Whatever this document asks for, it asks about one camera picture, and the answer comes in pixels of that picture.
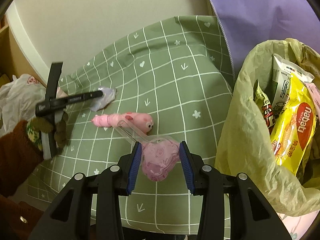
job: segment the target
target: metal screw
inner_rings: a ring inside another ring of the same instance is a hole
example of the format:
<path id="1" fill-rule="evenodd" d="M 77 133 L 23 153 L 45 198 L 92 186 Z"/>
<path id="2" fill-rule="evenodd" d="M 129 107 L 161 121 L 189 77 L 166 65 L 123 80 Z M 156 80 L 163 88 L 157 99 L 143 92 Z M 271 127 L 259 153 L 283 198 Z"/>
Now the metal screw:
<path id="1" fill-rule="evenodd" d="M 244 173 L 240 173 L 239 174 L 239 179 L 242 179 L 242 180 L 246 180 L 248 178 L 248 176 Z"/>
<path id="2" fill-rule="evenodd" d="M 82 173 L 77 173 L 75 175 L 75 180 L 81 180 L 83 178 L 83 174 Z"/>
<path id="3" fill-rule="evenodd" d="M 212 170 L 212 168 L 211 168 L 209 165 L 203 165 L 203 166 L 202 166 L 202 170 L 209 172 L 209 171 Z"/>
<path id="4" fill-rule="evenodd" d="M 110 170 L 111 170 L 112 172 L 119 171 L 119 169 L 120 169 L 120 167 L 119 167 L 118 165 L 113 165 L 113 166 L 110 167 Z"/>

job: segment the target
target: blue gripper pad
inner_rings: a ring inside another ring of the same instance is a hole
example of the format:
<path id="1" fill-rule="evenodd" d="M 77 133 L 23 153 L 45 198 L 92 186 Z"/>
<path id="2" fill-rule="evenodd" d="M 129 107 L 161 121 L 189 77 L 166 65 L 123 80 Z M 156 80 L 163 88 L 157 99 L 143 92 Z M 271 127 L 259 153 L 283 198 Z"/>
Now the blue gripper pad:
<path id="1" fill-rule="evenodd" d="M 128 194 L 131 194 L 131 192 L 134 190 L 134 187 L 136 185 L 139 166 L 141 163 L 141 155 L 142 155 L 142 145 L 141 145 L 141 143 L 139 143 L 137 150 L 134 153 L 134 157 L 133 157 L 130 169 L 129 169 L 128 185 L 127 185 L 127 193 Z"/>
<path id="2" fill-rule="evenodd" d="M 184 173 L 184 178 L 186 180 L 187 188 L 190 190 L 191 194 L 195 192 L 195 184 L 194 184 L 194 174 L 186 153 L 186 149 L 184 148 L 183 144 L 180 143 L 179 145 L 179 157 L 182 164 L 182 169 Z"/>

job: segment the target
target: snack wrapper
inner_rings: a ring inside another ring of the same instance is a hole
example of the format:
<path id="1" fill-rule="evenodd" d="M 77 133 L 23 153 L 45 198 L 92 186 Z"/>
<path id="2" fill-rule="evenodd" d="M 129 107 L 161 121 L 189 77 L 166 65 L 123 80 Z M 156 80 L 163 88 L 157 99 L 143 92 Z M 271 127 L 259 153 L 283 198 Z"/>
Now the snack wrapper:
<path id="1" fill-rule="evenodd" d="M 273 54 L 273 94 L 272 109 L 275 119 L 278 119 L 289 97 L 291 75 L 295 75 L 302 82 L 312 82 L 315 78 L 311 73 L 303 70 L 289 60 L 285 60 L 278 54 Z"/>
<path id="2" fill-rule="evenodd" d="M 259 107 L 259 109 L 263 115 L 263 118 L 266 121 L 266 125 L 269 129 L 269 133 L 271 134 L 276 120 L 274 119 L 274 116 L 273 116 L 273 111 L 272 111 L 270 100 L 269 100 L 268 96 L 260 88 L 259 82 L 258 82 L 257 89 L 255 92 L 254 101 L 257 104 L 257 106 Z"/>
<path id="3" fill-rule="evenodd" d="M 289 100 L 270 135 L 278 165 L 296 175 L 316 127 L 316 108 L 308 89 L 291 75 Z"/>
<path id="4" fill-rule="evenodd" d="M 320 91 L 313 83 L 305 83 L 305 85 L 309 90 L 313 102 L 315 103 L 317 115 L 320 117 Z"/>

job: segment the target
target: pink plastic bag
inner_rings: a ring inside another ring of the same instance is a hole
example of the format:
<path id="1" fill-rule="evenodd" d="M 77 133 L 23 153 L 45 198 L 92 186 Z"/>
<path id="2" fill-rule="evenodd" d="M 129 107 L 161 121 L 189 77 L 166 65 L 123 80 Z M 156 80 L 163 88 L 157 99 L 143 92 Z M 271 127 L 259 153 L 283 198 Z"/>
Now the pink plastic bag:
<path id="1" fill-rule="evenodd" d="M 166 135 L 147 136 L 124 116 L 114 128 L 134 145 L 142 144 L 141 167 L 152 181 L 164 180 L 179 161 L 179 143 Z"/>

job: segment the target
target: brown knitted fabric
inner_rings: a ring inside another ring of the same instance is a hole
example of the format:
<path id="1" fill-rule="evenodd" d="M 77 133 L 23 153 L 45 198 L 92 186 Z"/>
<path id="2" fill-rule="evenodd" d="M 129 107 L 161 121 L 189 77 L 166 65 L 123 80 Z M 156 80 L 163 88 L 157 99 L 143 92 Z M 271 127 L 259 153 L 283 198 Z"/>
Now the brown knitted fabric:
<path id="1" fill-rule="evenodd" d="M 7 199 L 13 195 L 35 167 L 43 161 L 43 153 L 26 135 L 27 121 L 19 122 L 13 132 L 0 138 L 0 212 L 16 235 L 27 240 L 42 212 L 25 202 L 19 204 Z"/>
<path id="2" fill-rule="evenodd" d="M 26 125 L 27 121 L 21 121 L 0 138 L 0 194 L 5 197 L 13 195 L 43 161 L 43 153 L 26 135 Z"/>

